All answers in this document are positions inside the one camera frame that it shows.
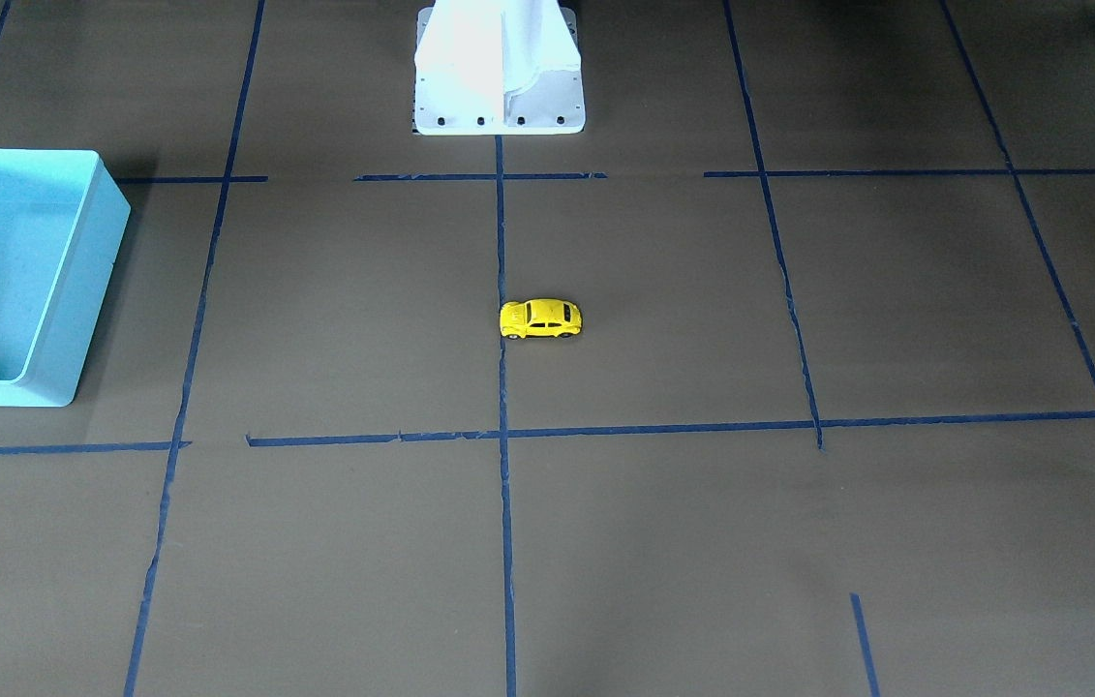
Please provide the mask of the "turquoise plastic bin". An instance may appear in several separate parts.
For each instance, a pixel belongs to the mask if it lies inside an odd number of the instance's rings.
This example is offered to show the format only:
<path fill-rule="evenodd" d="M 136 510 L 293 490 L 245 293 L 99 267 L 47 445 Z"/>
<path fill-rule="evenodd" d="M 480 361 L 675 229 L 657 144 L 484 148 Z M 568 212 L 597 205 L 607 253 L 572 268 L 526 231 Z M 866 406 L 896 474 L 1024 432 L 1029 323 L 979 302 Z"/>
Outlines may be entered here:
<path fill-rule="evenodd" d="M 74 400 L 130 213 L 96 151 L 0 147 L 0 407 Z"/>

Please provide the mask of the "yellow beetle toy car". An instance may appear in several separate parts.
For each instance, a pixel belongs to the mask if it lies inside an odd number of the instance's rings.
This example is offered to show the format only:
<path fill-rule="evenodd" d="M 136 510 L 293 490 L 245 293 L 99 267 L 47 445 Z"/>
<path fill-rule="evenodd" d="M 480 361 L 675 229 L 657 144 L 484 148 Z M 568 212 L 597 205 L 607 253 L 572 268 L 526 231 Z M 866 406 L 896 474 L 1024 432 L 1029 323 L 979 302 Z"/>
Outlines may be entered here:
<path fill-rule="evenodd" d="M 572 337 L 583 332 L 581 309 L 556 297 L 534 297 L 504 303 L 499 330 L 504 339 L 526 337 Z"/>

